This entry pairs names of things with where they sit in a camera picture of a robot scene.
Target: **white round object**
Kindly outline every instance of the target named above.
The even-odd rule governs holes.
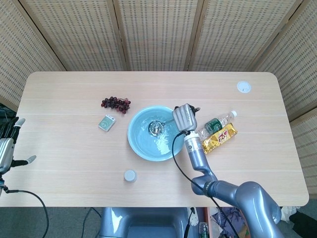
[[[127,170],[124,172],[124,179],[127,182],[135,182],[137,180],[137,173],[134,170]]]
[[[234,117],[237,116],[237,112],[236,111],[231,111],[231,113],[234,115]]]
[[[192,210],[189,207],[187,208],[188,218],[190,217],[189,223],[193,227],[198,225],[198,223],[199,223],[196,207],[194,207],[194,210],[195,210],[195,213],[192,213]]]
[[[249,93],[251,91],[251,84],[247,81],[240,81],[237,84],[237,88],[241,93]]]

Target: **grapes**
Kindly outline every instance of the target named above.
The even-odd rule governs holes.
[[[125,98],[117,98],[111,96],[110,98],[105,98],[102,100],[101,106],[104,108],[116,108],[117,112],[122,112],[123,114],[126,114],[127,111],[130,109],[131,101],[129,99]]]

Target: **metal spoon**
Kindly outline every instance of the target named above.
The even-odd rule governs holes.
[[[168,123],[171,123],[174,119],[169,120],[167,122],[160,122],[155,120],[149,124],[149,132],[153,136],[157,136],[163,132],[164,126]]]

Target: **plastic bottle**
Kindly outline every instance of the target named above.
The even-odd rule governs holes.
[[[225,125],[231,123],[236,116],[237,112],[231,111],[208,121],[202,129],[197,131],[200,140],[206,140],[217,131],[220,131]]]
[[[199,237],[200,238],[209,238],[209,228],[207,222],[199,223]]]

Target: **black cable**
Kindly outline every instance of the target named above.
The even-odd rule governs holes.
[[[191,213],[190,213],[189,218],[188,218],[187,226],[186,226],[186,229],[185,229],[185,232],[184,232],[184,238],[187,238],[187,236],[188,236],[188,232],[189,232],[189,228],[190,228],[190,218],[191,218],[193,212],[194,212],[194,208],[192,207],[191,208]]]
[[[87,220],[87,218],[88,218],[89,213],[90,213],[92,210],[94,210],[94,211],[98,214],[98,216],[100,216],[100,218],[101,218],[100,213],[99,213],[94,207],[89,208],[89,210],[88,210],[88,212],[87,212],[87,214],[86,214],[86,216],[85,216],[85,218],[84,218],[83,230],[82,230],[82,232],[81,232],[81,238],[84,237],[85,223],[86,223],[86,220]]]
[[[182,169],[180,168],[180,166],[178,165],[176,159],[175,159],[175,155],[174,155],[174,143],[175,143],[175,140],[177,139],[177,137],[181,136],[182,134],[185,134],[186,132],[185,131],[182,131],[180,133],[178,133],[175,138],[173,139],[173,143],[172,143],[172,156],[173,156],[173,159],[174,159],[174,162],[176,164],[176,166],[178,167],[178,169],[180,170],[180,172],[183,174],[183,176],[189,181],[191,182],[193,185],[195,185],[197,188],[199,188],[201,191],[204,191],[204,189],[202,187],[200,187],[196,182],[192,181],[183,171]],[[214,203],[215,205],[217,206],[217,208],[219,209],[219,211],[222,213],[222,215],[225,217],[226,221],[229,223],[230,227],[232,228],[235,236],[239,237],[238,233],[236,232],[236,230],[234,229],[232,223],[229,221],[227,215],[224,213],[224,211],[222,210],[222,208],[218,205],[218,203],[215,201],[215,199],[213,197],[209,197]]]
[[[44,235],[42,236],[42,238],[44,238],[44,237],[46,236],[48,230],[49,230],[50,221],[49,221],[48,211],[47,211],[47,209],[46,209],[46,206],[45,206],[43,200],[42,200],[38,195],[36,195],[36,194],[33,193],[33,192],[29,192],[29,191],[25,191],[25,190],[9,190],[7,187],[4,187],[3,189],[4,189],[4,191],[5,191],[6,193],[24,192],[24,193],[31,194],[31,195],[35,196],[35,197],[41,202],[41,204],[42,204],[42,206],[43,206],[43,208],[44,208],[44,211],[45,211],[45,216],[46,216],[46,230],[45,230],[45,232],[44,232]]]
[[[101,218],[101,215],[100,215],[100,213],[94,208],[94,207],[92,207],[92,209],[98,214],[98,216]]]

